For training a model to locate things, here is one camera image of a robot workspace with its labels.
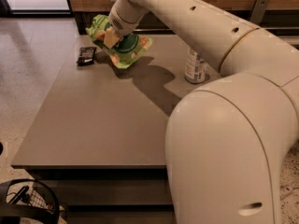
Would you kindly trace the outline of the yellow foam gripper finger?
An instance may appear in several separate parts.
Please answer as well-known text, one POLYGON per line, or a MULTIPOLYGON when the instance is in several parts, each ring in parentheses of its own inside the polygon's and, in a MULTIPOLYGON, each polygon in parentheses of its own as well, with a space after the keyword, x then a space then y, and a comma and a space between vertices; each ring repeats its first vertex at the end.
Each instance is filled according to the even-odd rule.
POLYGON ((121 40, 122 35, 115 31, 113 27, 109 27, 108 29, 106 29, 104 45, 107 48, 112 49, 121 40))

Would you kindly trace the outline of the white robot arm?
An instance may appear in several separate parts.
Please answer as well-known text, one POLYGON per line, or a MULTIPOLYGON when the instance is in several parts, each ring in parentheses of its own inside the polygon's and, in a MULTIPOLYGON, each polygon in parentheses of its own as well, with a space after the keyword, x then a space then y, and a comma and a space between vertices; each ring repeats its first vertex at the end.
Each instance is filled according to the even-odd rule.
POLYGON ((165 161, 177 224, 282 224, 280 173, 299 139, 299 51, 202 0, 117 0, 122 35, 152 12, 221 75, 172 112, 165 161))

